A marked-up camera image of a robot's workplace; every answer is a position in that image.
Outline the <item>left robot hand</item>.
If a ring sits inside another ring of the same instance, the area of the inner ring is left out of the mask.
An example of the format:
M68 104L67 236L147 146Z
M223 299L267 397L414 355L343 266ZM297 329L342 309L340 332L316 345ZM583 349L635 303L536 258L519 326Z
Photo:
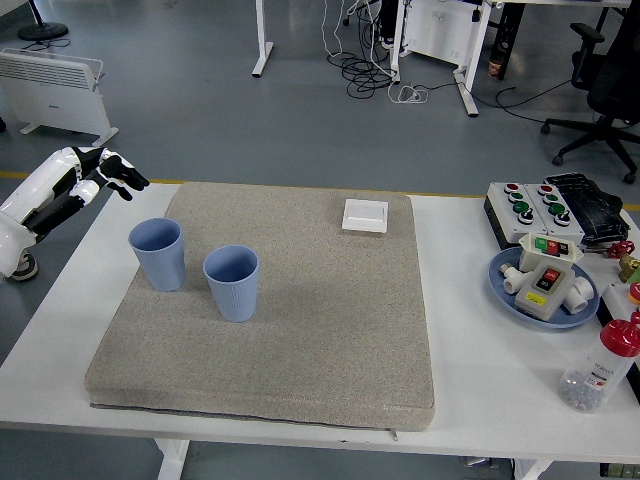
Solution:
M126 201L149 185L106 148L65 147L51 154L1 205L1 278L26 281L38 271L28 248L95 200L104 188Z

